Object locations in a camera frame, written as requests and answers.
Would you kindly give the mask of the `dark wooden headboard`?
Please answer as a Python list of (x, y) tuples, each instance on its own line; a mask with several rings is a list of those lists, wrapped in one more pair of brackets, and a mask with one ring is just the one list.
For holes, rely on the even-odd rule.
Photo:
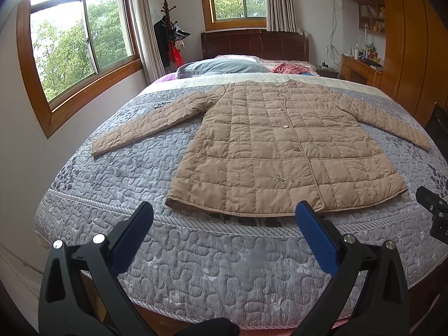
[(218, 55), (253, 55), (268, 60), (309, 61), (306, 33), (244, 29), (205, 32), (200, 37), (204, 59)]

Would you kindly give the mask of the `wooden desk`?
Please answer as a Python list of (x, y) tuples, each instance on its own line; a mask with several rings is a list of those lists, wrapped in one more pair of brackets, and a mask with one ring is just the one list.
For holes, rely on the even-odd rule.
[(382, 71), (359, 59), (343, 55), (339, 78), (379, 88), (381, 86)]

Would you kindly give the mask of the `beige curtain left window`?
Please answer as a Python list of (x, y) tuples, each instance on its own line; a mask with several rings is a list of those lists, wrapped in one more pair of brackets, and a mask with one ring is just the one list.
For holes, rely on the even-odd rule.
[(129, 0), (137, 48), (146, 78), (151, 84), (165, 74), (151, 20), (149, 0)]

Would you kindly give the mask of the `beige quilted long coat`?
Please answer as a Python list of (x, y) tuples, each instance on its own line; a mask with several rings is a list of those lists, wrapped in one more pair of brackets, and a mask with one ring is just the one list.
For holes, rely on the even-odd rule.
[(407, 190), (370, 125), (424, 150), (425, 134), (364, 100), (320, 85), (245, 81), (184, 95), (94, 140), (95, 156), (197, 115), (165, 200), (239, 217), (282, 217), (306, 201), (317, 212), (372, 207)]

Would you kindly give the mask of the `wall shelf with items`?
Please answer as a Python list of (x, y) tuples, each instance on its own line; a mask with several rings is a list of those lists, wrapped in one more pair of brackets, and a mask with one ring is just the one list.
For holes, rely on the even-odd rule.
[(386, 33), (386, 7), (384, 3), (368, 3), (358, 6), (358, 25), (370, 33)]

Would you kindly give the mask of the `wooden wardrobe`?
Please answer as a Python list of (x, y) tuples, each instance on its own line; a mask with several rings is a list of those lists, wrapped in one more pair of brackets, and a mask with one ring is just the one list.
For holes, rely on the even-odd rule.
[(434, 106), (447, 107), (447, 28), (429, 0), (352, 0), (384, 3), (386, 49), (382, 90), (421, 125)]

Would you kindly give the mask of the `small wooden frame window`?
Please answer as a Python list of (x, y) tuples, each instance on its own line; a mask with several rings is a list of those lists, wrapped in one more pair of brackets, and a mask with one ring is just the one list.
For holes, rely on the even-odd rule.
[(265, 28), (267, 0), (201, 0), (205, 30)]

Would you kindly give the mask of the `dark nightstand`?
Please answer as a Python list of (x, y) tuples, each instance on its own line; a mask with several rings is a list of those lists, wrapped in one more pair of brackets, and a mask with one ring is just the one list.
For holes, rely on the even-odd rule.
[(326, 63), (323, 63), (321, 65), (316, 65), (315, 71), (321, 77), (327, 77), (327, 78), (333, 78), (333, 79), (339, 78), (339, 72), (336, 69), (328, 66)]

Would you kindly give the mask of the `large wooden frame window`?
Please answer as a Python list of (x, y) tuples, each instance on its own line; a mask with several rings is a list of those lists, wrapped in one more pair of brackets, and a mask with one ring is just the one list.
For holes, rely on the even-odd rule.
[(17, 52), (46, 137), (142, 68), (129, 0), (22, 0)]

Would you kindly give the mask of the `grey patterned quilted bedspread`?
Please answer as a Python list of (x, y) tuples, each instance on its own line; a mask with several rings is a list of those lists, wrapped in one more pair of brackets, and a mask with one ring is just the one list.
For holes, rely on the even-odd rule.
[(152, 83), (103, 122), (62, 167), (36, 210), (39, 240), (45, 245), (58, 239), (84, 244), (110, 232), (146, 201), (154, 210), (153, 226), (130, 269), (119, 278), (137, 305), (186, 322), (226, 317), (246, 329), (297, 326), (330, 276), (320, 270), (294, 213), (239, 217), (165, 203), (178, 165), (202, 124), (201, 115), (117, 150), (91, 153), (101, 135), (189, 93), (227, 83), (288, 80), (364, 100), (427, 136), (431, 148), (424, 150), (365, 125), (407, 190), (368, 208), (316, 211), (342, 233), (367, 244), (393, 241), (408, 286), (415, 288), (447, 259), (447, 246), (430, 235), (431, 213), (415, 199), (420, 186), (447, 195), (447, 160), (424, 128), (380, 90), (323, 77), (220, 74)]

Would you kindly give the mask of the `striped curtain back window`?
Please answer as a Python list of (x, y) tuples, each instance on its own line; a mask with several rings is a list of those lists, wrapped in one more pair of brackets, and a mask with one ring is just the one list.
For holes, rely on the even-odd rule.
[(300, 33), (293, 0), (266, 0), (267, 30)]

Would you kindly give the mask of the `grey pillow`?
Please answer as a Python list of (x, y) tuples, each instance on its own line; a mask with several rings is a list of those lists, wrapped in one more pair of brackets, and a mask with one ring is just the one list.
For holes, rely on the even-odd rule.
[(258, 62), (244, 59), (206, 59), (182, 65), (175, 77), (186, 79), (202, 75), (241, 73), (270, 73), (270, 69)]

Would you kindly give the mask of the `red patterned cloth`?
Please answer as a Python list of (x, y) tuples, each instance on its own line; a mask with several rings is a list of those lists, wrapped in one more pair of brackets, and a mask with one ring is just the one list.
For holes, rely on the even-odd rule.
[(270, 68), (270, 72), (274, 74), (298, 74), (298, 75), (312, 75), (312, 69), (304, 67), (300, 64), (291, 64), (282, 62)]

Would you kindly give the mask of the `coat rack with clothes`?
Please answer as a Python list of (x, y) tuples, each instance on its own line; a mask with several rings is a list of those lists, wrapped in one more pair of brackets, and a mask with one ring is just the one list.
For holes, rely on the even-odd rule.
[(184, 64), (180, 50), (184, 47), (184, 40), (191, 35), (178, 26), (177, 20), (171, 20), (170, 12), (175, 8), (170, 8), (168, 0), (163, 0), (162, 17), (153, 26), (162, 65), (167, 73), (176, 71)]

